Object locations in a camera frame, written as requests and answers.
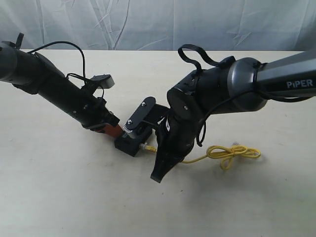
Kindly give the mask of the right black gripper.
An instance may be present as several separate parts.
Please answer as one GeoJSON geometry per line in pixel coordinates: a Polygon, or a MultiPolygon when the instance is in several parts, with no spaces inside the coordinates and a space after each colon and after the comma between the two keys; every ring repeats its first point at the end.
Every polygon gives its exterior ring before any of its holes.
{"type": "Polygon", "coordinates": [[[150,178],[160,183],[164,176],[193,149],[200,119],[184,119],[169,109],[157,132],[158,151],[150,178]]]}

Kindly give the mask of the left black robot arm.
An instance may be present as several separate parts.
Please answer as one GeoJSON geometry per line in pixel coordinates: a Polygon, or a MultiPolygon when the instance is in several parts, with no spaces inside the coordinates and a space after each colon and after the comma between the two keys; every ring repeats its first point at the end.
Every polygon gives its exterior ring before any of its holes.
{"type": "Polygon", "coordinates": [[[120,137],[123,130],[119,118],[106,108],[103,96],[94,96],[97,89],[105,90],[114,85],[112,76],[65,75],[36,49],[22,51],[23,37],[20,33],[16,42],[0,43],[0,80],[28,94],[38,94],[87,130],[115,139],[120,137]]]}

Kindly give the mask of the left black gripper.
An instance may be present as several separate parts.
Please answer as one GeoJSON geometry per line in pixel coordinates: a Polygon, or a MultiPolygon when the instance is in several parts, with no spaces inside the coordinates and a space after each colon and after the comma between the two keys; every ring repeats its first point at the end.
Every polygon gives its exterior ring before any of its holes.
{"type": "Polygon", "coordinates": [[[66,78],[54,77],[45,81],[38,94],[81,123],[85,129],[118,138],[122,128],[119,118],[106,108],[102,97],[94,97],[95,90],[84,85],[77,87],[66,78]]]}

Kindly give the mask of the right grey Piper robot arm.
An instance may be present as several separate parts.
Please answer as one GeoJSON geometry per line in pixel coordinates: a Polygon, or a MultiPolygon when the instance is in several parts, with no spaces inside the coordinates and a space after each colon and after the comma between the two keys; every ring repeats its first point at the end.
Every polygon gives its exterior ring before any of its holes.
{"type": "Polygon", "coordinates": [[[205,138],[210,115],[255,112],[268,100],[296,103],[316,95],[316,51],[269,63],[233,56],[217,62],[193,44],[178,48],[195,69],[167,92],[169,108],[156,130],[158,150],[151,178],[164,176],[205,138]]]}

